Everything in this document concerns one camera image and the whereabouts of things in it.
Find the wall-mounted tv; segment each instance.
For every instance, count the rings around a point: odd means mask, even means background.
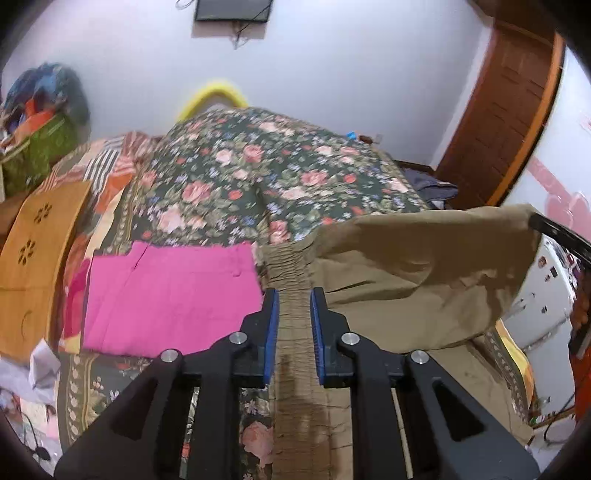
[[[195,20],[266,22],[272,0],[198,0]]]

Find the folded pink fabric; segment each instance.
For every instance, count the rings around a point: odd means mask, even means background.
[[[83,346],[155,357],[209,348],[261,309],[251,247],[154,247],[94,257]]]

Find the bed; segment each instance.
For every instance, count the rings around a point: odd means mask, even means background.
[[[39,190],[81,179],[92,181],[92,195],[66,262],[59,313],[63,449],[150,362],[80,348],[86,269],[95,250],[125,254],[136,240],[172,246],[249,242],[257,260],[259,247],[303,239],[322,224],[428,208],[388,155],[257,108],[204,113],[162,139],[131,132],[85,144],[64,157]],[[258,268],[264,287],[264,263],[258,261]],[[505,378],[517,415],[526,421],[531,372],[513,351],[502,322],[474,345]],[[242,390],[240,409],[243,477],[269,478],[268,390]],[[190,432],[189,420],[183,459]],[[183,461],[181,475],[185,468]]]

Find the floral blanket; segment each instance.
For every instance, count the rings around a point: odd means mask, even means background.
[[[157,245],[246,241],[256,257],[257,245],[304,238],[322,223],[427,207],[387,155],[257,108],[208,112],[176,125],[138,168],[96,228],[106,232],[102,253],[123,254],[140,239]],[[264,284],[264,265],[260,274]],[[66,356],[59,407],[63,438],[72,442],[80,435],[142,365],[141,359]],[[75,406],[67,404],[72,385],[84,391],[72,397]],[[243,389],[239,408],[243,480],[266,480],[273,444],[268,391]],[[189,420],[184,459],[191,428]],[[182,475],[185,468],[183,461]]]

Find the green bag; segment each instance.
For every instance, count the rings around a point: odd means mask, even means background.
[[[0,158],[7,198],[37,187],[51,168],[77,146],[76,129],[62,113],[54,115],[45,125]]]

